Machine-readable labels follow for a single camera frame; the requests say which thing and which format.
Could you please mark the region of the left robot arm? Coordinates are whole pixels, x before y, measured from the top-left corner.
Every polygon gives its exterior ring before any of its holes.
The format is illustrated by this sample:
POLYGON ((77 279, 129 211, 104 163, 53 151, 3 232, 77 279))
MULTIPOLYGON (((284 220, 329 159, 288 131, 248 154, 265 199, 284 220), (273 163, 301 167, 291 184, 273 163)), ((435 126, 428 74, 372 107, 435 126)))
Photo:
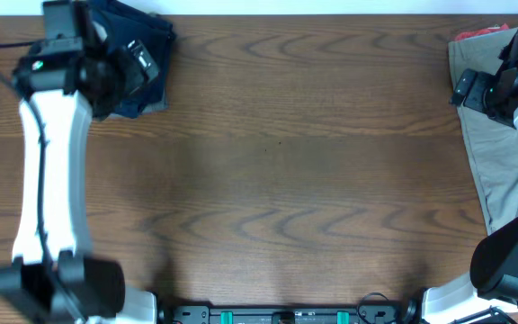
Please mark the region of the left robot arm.
POLYGON ((156 323, 157 297, 96 257, 85 208, 93 120, 160 74, 140 40, 112 48, 85 1, 46 1, 45 36, 13 71, 24 138, 22 212, 0 297, 33 323, 156 323))

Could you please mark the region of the navy blue shorts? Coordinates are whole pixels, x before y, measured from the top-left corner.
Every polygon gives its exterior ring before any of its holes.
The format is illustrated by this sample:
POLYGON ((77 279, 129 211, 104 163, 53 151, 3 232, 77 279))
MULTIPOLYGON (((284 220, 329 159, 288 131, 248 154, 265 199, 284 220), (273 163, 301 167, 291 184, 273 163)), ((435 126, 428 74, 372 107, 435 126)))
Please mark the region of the navy blue shorts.
MULTIPOLYGON (((107 50, 109 53, 125 46, 133 40, 141 40, 160 67, 160 77, 152 85, 147 104, 162 99, 165 92, 171 52, 176 35, 173 25, 153 14, 144 13, 115 0, 91 0, 91 15, 95 23, 107 30, 107 50)), ((136 112, 119 112, 129 116, 136 112)))

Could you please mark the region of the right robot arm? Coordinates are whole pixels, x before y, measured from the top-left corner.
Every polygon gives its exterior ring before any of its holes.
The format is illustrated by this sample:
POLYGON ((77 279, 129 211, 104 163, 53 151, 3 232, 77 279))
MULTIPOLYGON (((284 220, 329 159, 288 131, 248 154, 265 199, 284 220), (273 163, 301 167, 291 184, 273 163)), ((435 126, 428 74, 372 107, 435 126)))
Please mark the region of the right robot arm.
POLYGON ((518 28, 449 46, 460 117, 487 235, 467 273, 423 290, 407 323, 509 323, 518 313, 518 28))

